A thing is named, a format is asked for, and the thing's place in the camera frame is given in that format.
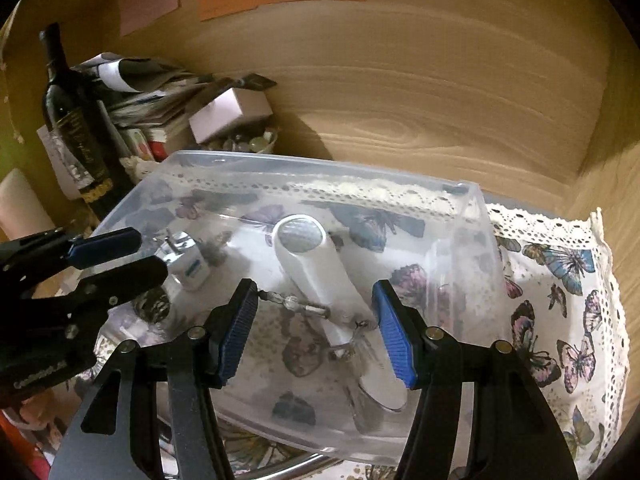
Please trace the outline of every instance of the wooden panel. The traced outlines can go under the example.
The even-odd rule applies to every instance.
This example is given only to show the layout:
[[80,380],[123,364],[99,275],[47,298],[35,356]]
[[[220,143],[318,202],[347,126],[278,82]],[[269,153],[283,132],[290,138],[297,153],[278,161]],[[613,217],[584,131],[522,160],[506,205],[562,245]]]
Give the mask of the wooden panel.
[[466,178],[555,210],[598,116],[604,0],[292,2],[207,22],[181,4],[125,38],[108,4],[105,49],[273,77],[280,153]]
[[602,208],[605,240],[631,340],[623,423],[640,402],[640,50],[623,23],[612,24],[607,90],[587,157],[568,194],[567,218]]

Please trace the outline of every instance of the metal screw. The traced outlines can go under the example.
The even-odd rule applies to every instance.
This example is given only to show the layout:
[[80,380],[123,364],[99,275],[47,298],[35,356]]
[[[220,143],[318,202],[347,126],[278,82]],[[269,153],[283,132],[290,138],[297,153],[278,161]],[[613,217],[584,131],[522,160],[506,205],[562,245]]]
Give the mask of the metal screw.
[[437,326],[428,327],[425,334],[429,339],[433,339],[434,341],[438,341],[444,337],[444,332]]
[[509,354],[511,353],[511,350],[513,350],[513,346],[511,346],[511,343],[508,341],[500,339],[495,342],[495,349],[501,354]]
[[133,339],[127,339],[126,341],[123,341],[122,343],[120,343],[120,346],[118,346],[118,350],[120,351],[121,354],[128,354],[129,352],[135,349],[136,349],[136,342],[133,341]]
[[204,337],[204,335],[207,333],[206,330],[204,330],[203,327],[201,326],[192,326],[189,331],[187,332],[187,336],[189,337],[189,339],[201,339]]
[[75,339],[80,332],[78,325],[67,325],[65,328],[65,337],[67,339]]

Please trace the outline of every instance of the transparent storage box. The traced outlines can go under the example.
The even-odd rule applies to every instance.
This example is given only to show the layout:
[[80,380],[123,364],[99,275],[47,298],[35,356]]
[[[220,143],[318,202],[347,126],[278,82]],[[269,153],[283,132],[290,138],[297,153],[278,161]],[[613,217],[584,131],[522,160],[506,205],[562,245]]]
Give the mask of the transparent storage box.
[[[174,153],[95,232],[131,226],[144,241],[136,255],[92,272],[157,253],[167,229],[192,237],[210,270],[197,290],[186,290],[170,275],[164,284],[168,308],[141,314],[132,304],[118,306],[103,333],[116,343],[135,338],[142,346],[170,340],[225,304],[241,278],[304,298],[281,268],[271,235],[293,214],[320,222],[367,305],[373,284],[387,279],[428,325],[459,340],[488,346],[508,335],[502,266],[476,184],[222,152]],[[326,287],[332,287],[330,279]],[[419,392],[409,392],[398,410],[377,405],[358,392],[352,368],[328,346],[313,317],[260,301],[238,373],[211,393],[216,414],[298,448],[397,464]],[[165,395],[160,388],[159,415],[168,419]],[[456,452],[462,463],[471,406],[467,388]]]

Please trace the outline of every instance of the paper roll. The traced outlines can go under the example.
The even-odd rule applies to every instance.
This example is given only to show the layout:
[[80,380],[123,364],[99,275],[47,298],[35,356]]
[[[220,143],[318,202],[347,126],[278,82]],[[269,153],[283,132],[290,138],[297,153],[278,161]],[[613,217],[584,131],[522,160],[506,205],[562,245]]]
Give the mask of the paper roll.
[[17,168],[0,183],[0,227],[9,240],[54,228],[26,177]]

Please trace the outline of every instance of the blue butterfly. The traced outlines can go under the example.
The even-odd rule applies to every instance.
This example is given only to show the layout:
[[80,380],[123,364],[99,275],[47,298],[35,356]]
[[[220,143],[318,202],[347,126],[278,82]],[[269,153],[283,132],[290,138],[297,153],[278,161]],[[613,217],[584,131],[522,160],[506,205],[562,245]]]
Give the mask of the blue butterfly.
[[349,228],[349,236],[356,245],[375,253],[385,250],[387,226],[393,234],[396,234],[397,226],[416,238],[424,236],[424,220],[411,216],[335,202],[303,203],[331,211],[338,222]]
[[562,280],[566,291],[576,296],[582,295],[580,279],[585,272],[595,272],[591,251],[566,248],[551,248],[541,244],[526,245],[522,254],[546,265],[551,273]]

